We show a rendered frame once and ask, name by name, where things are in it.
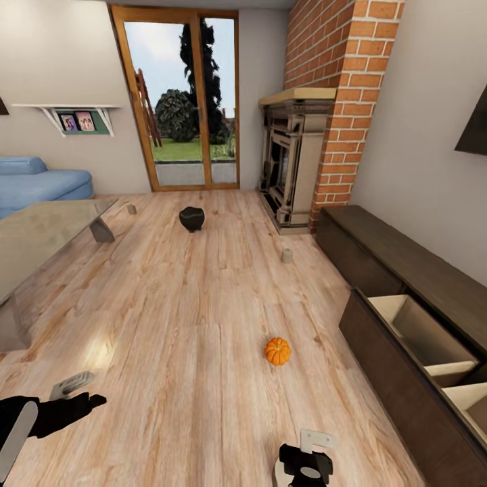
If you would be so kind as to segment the pumpkin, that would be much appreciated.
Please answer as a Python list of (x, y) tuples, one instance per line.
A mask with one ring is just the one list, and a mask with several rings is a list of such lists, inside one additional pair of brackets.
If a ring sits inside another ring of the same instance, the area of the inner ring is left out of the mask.
[(274, 366), (283, 366), (290, 359), (292, 353), (289, 344), (283, 338), (273, 338), (266, 345), (266, 359)]

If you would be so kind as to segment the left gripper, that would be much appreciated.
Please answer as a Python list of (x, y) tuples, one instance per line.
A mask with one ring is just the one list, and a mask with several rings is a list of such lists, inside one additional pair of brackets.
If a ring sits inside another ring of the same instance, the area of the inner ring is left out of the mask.
[(49, 429), (37, 438), (44, 438), (52, 433), (63, 430), (66, 426), (85, 418), (92, 413), (95, 407), (100, 407), (107, 402), (107, 398), (101, 395), (89, 396), (89, 393), (84, 392), (75, 398), (69, 400), (48, 401), (44, 403), (55, 404), (55, 418)]

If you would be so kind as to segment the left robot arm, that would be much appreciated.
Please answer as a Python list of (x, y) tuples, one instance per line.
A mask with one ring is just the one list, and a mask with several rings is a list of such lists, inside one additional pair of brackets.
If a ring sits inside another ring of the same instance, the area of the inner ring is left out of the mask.
[(39, 397), (14, 396), (0, 401), (0, 487), (3, 487), (26, 439), (44, 438), (85, 418), (107, 402), (101, 395), (69, 393), (91, 384), (95, 376), (82, 371), (54, 385), (48, 402)]

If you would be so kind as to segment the cauldron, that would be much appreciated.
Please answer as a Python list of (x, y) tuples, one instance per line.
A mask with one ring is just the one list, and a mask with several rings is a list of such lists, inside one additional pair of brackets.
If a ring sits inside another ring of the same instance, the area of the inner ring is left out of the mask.
[(191, 206), (182, 210), (179, 213), (179, 218), (182, 225), (186, 228), (186, 230), (189, 230), (189, 232), (202, 229), (202, 225), (205, 221), (204, 211), (200, 208), (192, 208)]

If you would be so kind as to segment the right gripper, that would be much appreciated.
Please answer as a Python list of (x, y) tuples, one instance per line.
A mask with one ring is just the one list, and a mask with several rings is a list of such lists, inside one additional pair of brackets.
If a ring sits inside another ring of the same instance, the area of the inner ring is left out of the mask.
[(282, 444), (279, 449), (279, 460), (284, 464), (285, 474), (290, 474), (291, 476), (295, 475), (296, 466), (301, 461), (310, 461), (310, 463), (316, 465), (326, 485), (329, 484), (329, 475), (333, 474), (332, 459), (328, 458), (324, 453), (312, 451), (312, 454), (306, 454), (300, 451), (300, 447)]

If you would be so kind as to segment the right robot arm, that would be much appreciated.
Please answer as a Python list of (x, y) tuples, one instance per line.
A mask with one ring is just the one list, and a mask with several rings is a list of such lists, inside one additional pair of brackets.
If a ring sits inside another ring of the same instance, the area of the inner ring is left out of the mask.
[(282, 444), (279, 449), (285, 474), (294, 476), (287, 487), (327, 487), (329, 484), (329, 475), (333, 474), (332, 459), (312, 451), (312, 445), (335, 448), (336, 440), (332, 435), (301, 428), (300, 447)]

